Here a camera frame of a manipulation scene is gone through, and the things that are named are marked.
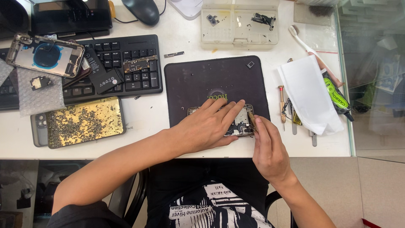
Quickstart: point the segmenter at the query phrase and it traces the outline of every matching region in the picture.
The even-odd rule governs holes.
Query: green and black tube
[[[345,99],[343,94],[339,91],[336,85],[332,82],[330,75],[326,69],[321,70],[322,77],[324,78],[326,89],[328,90],[329,96],[332,99],[332,104],[338,114],[345,115],[351,122],[354,121],[353,117],[350,115],[350,110],[352,109],[349,102]]]

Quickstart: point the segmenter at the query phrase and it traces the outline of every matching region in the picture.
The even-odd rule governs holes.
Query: black mouse pad
[[[170,127],[187,116],[188,108],[199,107],[208,98],[223,97],[228,103],[244,99],[255,114],[270,119],[257,56],[170,63],[164,67],[164,75]]]

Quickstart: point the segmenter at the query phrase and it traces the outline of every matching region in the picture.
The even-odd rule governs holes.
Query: gold screwdriver
[[[283,130],[286,131],[285,123],[286,123],[286,115],[283,113],[283,108],[284,108],[284,95],[283,95],[283,88],[284,86],[278,86],[280,89],[280,108],[281,108],[281,121],[283,122]]]

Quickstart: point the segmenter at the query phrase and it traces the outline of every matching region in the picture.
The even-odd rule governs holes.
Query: black battery
[[[107,72],[105,71],[103,64],[98,59],[93,48],[86,51],[85,57],[92,68],[89,78],[98,94],[101,94],[124,81],[117,69],[114,68]]]

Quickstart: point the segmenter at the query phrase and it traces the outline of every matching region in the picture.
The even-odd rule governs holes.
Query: glass panel
[[[405,14],[400,0],[338,5],[356,155],[405,162]]]

